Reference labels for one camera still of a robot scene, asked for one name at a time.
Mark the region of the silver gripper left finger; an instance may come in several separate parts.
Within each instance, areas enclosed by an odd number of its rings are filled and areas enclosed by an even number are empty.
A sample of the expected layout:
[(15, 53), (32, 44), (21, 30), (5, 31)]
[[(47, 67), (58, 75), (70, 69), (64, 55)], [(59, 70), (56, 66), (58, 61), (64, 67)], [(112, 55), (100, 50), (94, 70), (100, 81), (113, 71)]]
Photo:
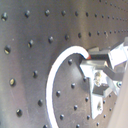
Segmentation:
[(80, 64), (84, 76), (89, 79), (91, 117), (103, 112), (103, 99), (114, 92), (113, 81), (103, 71), (108, 64), (103, 60), (83, 60)]

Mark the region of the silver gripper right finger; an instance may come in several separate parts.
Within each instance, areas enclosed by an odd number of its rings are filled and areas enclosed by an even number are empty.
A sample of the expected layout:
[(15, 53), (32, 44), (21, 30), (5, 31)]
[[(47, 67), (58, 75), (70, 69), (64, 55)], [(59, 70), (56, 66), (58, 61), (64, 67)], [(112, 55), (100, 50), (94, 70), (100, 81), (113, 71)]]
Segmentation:
[(92, 59), (107, 60), (111, 68), (128, 61), (128, 37), (123, 42), (118, 42), (111, 48), (100, 50), (94, 47), (88, 50)]

